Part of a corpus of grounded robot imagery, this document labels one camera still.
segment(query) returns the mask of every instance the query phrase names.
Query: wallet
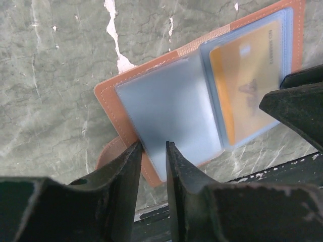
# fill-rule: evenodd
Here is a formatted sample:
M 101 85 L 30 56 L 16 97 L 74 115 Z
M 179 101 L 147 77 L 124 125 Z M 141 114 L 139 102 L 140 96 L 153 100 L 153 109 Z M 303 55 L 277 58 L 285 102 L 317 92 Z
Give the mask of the wallet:
M 279 1 L 97 84 L 119 136 L 96 168 L 140 140 L 141 172 L 156 187 L 167 179 L 166 141 L 201 166 L 275 126 L 258 106 L 301 67 L 304 7 Z

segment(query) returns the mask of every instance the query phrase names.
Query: card holder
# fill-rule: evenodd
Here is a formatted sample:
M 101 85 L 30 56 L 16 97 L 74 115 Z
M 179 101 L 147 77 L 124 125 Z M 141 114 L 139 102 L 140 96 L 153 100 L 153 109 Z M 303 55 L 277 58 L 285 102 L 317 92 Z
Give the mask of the card holder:
M 125 147 L 142 142 L 153 187 L 166 141 L 200 166 L 278 123 L 258 105 L 300 68 L 304 4 L 280 1 L 95 87 Z

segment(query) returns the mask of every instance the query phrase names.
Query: gray surface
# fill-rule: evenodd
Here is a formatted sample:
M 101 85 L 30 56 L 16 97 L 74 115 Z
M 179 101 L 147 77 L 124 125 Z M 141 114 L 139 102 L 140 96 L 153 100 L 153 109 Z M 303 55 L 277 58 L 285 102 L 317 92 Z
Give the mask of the gray surface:
M 237 12 L 226 0 L 116 0 L 120 52 L 139 65 L 275 1 L 238 2 Z M 117 135 L 93 94 L 118 73 L 110 15 L 102 0 L 2 0 L 0 9 L 0 175 L 68 183 L 93 171 Z M 323 1 L 307 1 L 304 67 L 322 64 L 322 27 Z M 279 125 L 202 169 L 224 182 L 313 151 Z M 165 186 L 141 178 L 137 209 L 165 199 Z

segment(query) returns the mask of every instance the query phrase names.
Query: card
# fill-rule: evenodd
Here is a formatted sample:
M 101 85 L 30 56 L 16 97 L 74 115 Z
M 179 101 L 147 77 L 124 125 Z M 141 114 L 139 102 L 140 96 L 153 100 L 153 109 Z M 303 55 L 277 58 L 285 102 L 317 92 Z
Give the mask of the card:
M 210 52 L 229 144 L 234 146 L 275 120 L 259 109 L 263 96 L 279 88 L 279 21 Z

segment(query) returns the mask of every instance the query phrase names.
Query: marble surface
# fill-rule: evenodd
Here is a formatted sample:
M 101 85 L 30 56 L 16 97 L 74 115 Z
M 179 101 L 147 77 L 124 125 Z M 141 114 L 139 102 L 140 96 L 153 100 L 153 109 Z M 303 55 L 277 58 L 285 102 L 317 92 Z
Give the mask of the marble surface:
M 69 183 L 93 171 L 117 135 L 93 94 L 97 83 L 273 2 L 238 0 L 236 11 L 227 0 L 116 0 L 114 12 L 108 0 L 2 0 L 0 175 Z M 322 64 L 322 40 L 323 1 L 307 1 L 303 67 Z M 278 125 L 202 170 L 225 182 L 314 151 Z M 166 199 L 165 186 L 141 177 L 137 209 Z

